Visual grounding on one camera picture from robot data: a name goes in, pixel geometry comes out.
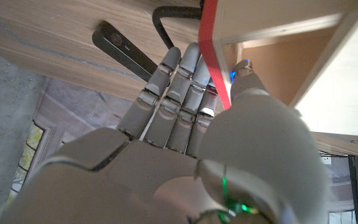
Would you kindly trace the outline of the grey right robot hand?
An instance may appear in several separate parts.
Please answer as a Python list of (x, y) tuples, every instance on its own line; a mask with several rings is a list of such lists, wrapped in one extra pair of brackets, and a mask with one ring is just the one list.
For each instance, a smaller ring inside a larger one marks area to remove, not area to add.
[(299, 113), (241, 60), (215, 114), (206, 54), (172, 47), (114, 129), (64, 144), (0, 223), (326, 223), (329, 176)]

